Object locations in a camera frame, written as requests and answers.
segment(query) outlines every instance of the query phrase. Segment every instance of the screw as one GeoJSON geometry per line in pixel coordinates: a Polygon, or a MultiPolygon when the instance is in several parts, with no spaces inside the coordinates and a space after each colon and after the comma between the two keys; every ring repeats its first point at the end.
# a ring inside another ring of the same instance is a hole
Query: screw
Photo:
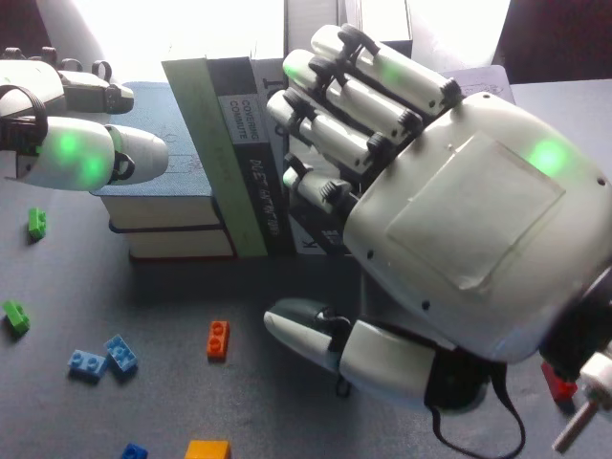
{"type": "Polygon", "coordinates": [[[588,401],[578,413],[570,420],[567,427],[561,432],[553,443],[553,450],[559,454],[565,453],[576,441],[584,428],[588,426],[593,417],[600,409],[600,404],[595,401],[588,401]]]}

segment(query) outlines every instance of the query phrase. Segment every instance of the lego brick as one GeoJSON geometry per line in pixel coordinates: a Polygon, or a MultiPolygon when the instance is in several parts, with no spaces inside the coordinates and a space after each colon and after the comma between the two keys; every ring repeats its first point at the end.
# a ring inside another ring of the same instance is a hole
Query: lego brick
{"type": "Polygon", "coordinates": [[[24,313],[21,303],[10,299],[9,301],[5,301],[2,305],[2,309],[7,313],[7,318],[15,333],[23,335],[30,330],[30,319],[26,316],[26,313],[24,313]]]}
{"type": "Polygon", "coordinates": [[[99,380],[106,370],[104,357],[76,350],[68,361],[71,370],[99,380]]]}
{"type": "Polygon", "coordinates": [[[146,459],[149,455],[146,449],[130,443],[125,447],[125,451],[121,456],[121,459],[146,459]]]}
{"type": "Polygon", "coordinates": [[[47,233],[47,214],[40,208],[31,208],[28,219],[28,233],[38,241],[47,233]]]}
{"type": "Polygon", "coordinates": [[[231,459],[230,442],[193,440],[189,442],[185,459],[231,459]]]}
{"type": "Polygon", "coordinates": [[[571,400],[578,390],[578,386],[573,382],[566,382],[557,376],[555,369],[546,361],[542,363],[541,368],[553,400],[557,403],[571,400]]]}
{"type": "Polygon", "coordinates": [[[229,322],[215,320],[210,323],[207,344],[207,356],[209,359],[222,360],[226,357],[229,337],[229,322]]]}
{"type": "Polygon", "coordinates": [[[110,338],[105,346],[108,350],[108,354],[122,372],[126,372],[138,363],[138,358],[130,350],[120,335],[115,335],[110,338]]]}

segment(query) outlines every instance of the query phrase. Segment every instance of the gray table surface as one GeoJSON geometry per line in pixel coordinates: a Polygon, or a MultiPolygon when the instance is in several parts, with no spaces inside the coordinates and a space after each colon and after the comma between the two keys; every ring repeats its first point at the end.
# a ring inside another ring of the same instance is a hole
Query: gray table surface
{"type": "MultiPolygon", "coordinates": [[[[514,86],[518,105],[565,132],[608,176],[612,81],[514,86]]],[[[0,158],[9,173],[11,159],[0,158]]],[[[307,296],[354,315],[359,268],[351,259],[217,263],[128,261],[107,228],[100,200],[0,182],[0,300],[22,301],[32,329],[0,330],[0,458],[119,458],[135,442],[151,459],[181,459],[192,439],[231,441],[235,459],[462,457],[441,446],[430,416],[355,391],[334,396],[335,379],[269,336],[262,314],[284,296],[307,296]],[[48,212],[45,239],[27,245],[27,209],[48,212]],[[208,364],[208,324],[229,320],[229,357],[208,364]],[[103,352],[121,334],[139,357],[127,382],[67,378],[75,349],[103,352]]],[[[523,458],[553,458],[565,424],[538,356],[513,366],[509,390],[528,432],[523,458]]],[[[518,440],[492,396],[448,418],[447,436],[495,455],[518,440]]],[[[610,424],[597,418],[567,455],[609,457],[610,424]]]]}

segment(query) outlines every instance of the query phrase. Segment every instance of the dark blue lego brick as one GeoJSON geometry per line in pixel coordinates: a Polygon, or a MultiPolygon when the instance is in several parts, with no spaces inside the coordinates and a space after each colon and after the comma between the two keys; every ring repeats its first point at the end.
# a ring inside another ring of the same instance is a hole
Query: dark blue lego brick
{"type": "Polygon", "coordinates": [[[127,347],[123,338],[116,335],[106,342],[108,354],[113,358],[122,372],[126,372],[138,363],[134,353],[127,347]]]}
{"type": "Polygon", "coordinates": [[[71,370],[97,380],[104,374],[106,364],[106,358],[83,351],[75,351],[68,361],[71,370]]]}
{"type": "Polygon", "coordinates": [[[146,451],[146,449],[130,443],[127,447],[125,447],[125,451],[123,452],[121,459],[146,459],[148,454],[149,453],[146,451]]]}

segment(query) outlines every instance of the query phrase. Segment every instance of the orange lego brick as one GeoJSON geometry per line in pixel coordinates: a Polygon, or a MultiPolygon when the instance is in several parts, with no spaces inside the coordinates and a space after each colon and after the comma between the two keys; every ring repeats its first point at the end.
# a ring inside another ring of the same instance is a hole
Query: orange lego brick
{"type": "Polygon", "coordinates": [[[230,442],[203,442],[193,440],[185,459],[231,459],[230,442]]]}
{"type": "Polygon", "coordinates": [[[230,323],[215,320],[210,324],[208,332],[207,355],[209,359],[224,359],[228,353],[228,338],[230,323]]]}

